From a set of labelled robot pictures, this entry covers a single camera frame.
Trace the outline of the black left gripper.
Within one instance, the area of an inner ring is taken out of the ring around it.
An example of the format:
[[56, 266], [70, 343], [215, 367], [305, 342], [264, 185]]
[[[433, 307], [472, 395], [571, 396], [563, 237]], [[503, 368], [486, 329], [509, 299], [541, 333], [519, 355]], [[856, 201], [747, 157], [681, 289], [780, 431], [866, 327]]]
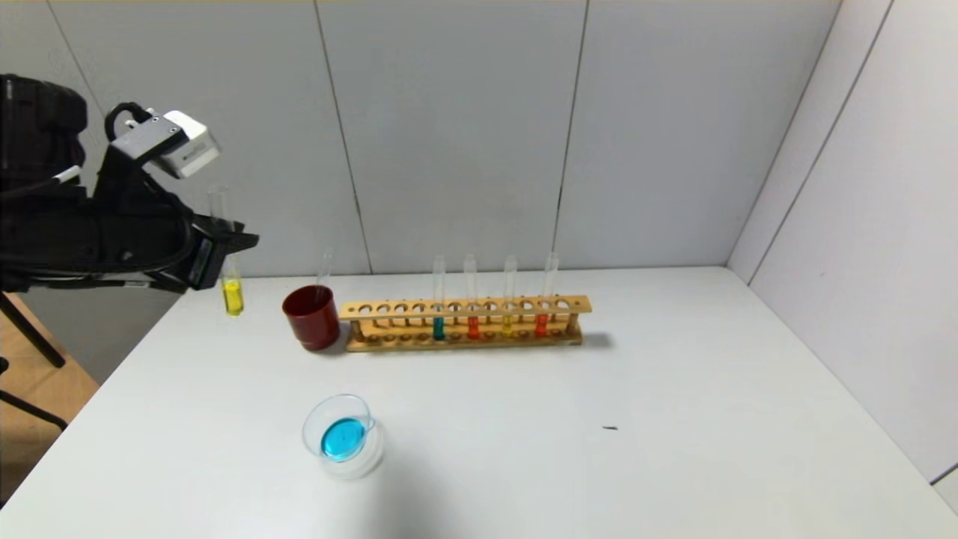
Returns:
[[176, 263], [114, 277], [99, 276], [99, 289], [154, 289], [185, 293], [188, 289], [206, 290], [216, 286], [216, 281], [229, 265], [229, 255], [259, 245], [260, 236], [244, 232], [244, 224], [216, 216], [195, 214], [189, 220], [187, 255]]

